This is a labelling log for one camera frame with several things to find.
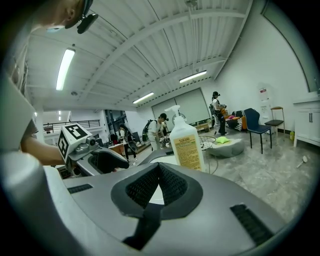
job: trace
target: spray bottle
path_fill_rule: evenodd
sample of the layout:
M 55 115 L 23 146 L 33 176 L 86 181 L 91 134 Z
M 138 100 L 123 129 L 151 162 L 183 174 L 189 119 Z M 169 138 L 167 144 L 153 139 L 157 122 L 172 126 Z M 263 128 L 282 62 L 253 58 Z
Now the spray bottle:
M 179 105 L 173 105 L 165 111 L 174 111 L 174 128 L 170 133 L 170 142 L 176 162 L 190 169 L 206 171 L 204 156 L 197 129 L 187 124 L 179 114 Z

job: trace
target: cap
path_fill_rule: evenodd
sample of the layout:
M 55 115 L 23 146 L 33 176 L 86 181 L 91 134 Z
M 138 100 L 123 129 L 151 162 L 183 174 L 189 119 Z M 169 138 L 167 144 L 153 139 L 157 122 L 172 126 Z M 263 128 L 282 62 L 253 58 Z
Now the cap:
M 82 1 L 83 1 L 82 11 L 80 11 L 79 16 L 76 19 L 74 19 L 72 23 L 65 26 L 66 29 L 72 28 L 79 21 L 81 21 L 83 19 L 83 16 L 86 16 L 88 14 L 90 6 L 94 2 L 94 0 L 82 0 Z
M 167 120 L 167 114 L 166 114 L 166 113 L 160 114 L 160 118 L 163 118 L 164 120 L 168 121 L 168 120 Z

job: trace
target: gray floor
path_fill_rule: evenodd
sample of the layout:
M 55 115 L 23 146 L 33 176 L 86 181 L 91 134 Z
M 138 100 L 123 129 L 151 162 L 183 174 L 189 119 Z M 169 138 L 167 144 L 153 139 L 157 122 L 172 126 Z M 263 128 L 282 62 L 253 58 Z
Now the gray floor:
M 278 144 L 275 135 L 263 134 L 263 154 L 261 154 L 260 136 L 252 134 L 252 149 L 249 133 L 228 130 L 229 139 L 244 140 L 243 153 L 231 158 L 218 158 L 218 168 L 214 175 L 231 180 L 273 207 L 285 221 L 291 221 L 308 201 L 310 190 L 318 178 L 320 166 L 320 148 L 303 141 L 298 141 L 295 148 L 289 135 L 278 134 Z M 213 136 L 214 132 L 200 133 L 200 136 Z M 141 152 L 138 161 L 130 166 L 141 163 L 149 154 L 151 147 Z M 307 163 L 297 169 L 297 165 L 306 156 Z M 204 161 L 210 166 L 212 173 L 217 167 L 216 159 L 204 154 Z

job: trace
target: door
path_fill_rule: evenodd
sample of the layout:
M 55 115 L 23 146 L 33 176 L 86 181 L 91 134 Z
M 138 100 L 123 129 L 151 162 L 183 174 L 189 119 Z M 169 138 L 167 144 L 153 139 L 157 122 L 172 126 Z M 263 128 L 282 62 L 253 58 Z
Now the door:
M 320 143 L 320 108 L 312 108 L 310 112 L 310 140 Z
M 311 111 L 310 108 L 298 109 L 295 117 L 295 136 L 310 139 Z

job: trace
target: couch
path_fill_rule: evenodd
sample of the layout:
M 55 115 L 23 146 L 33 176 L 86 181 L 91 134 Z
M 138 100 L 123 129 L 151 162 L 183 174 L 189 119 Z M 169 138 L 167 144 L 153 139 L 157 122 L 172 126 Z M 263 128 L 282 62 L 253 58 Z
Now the couch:
M 247 130 L 247 122 L 243 110 L 233 111 L 231 115 L 226 115 L 224 119 L 226 127 L 238 131 Z

